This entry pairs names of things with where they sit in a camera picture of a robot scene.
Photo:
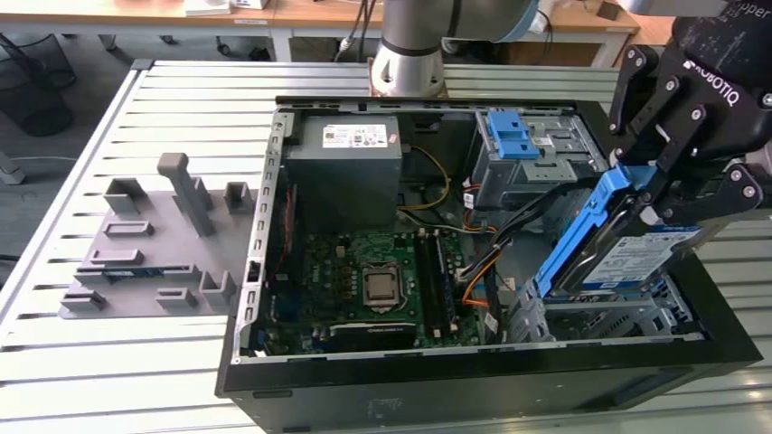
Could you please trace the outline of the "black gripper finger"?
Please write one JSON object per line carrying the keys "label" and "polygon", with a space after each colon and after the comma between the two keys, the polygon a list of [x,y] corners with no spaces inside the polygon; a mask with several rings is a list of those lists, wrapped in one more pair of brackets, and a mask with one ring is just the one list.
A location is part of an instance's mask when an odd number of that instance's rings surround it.
{"label": "black gripper finger", "polygon": [[665,54],[647,45],[629,46],[609,117],[617,162],[678,166],[706,121],[706,107],[693,96],[690,80]]}
{"label": "black gripper finger", "polygon": [[763,209],[765,166],[758,163],[731,164],[721,180],[709,181],[695,193],[670,193],[655,207],[671,226],[731,220]]}

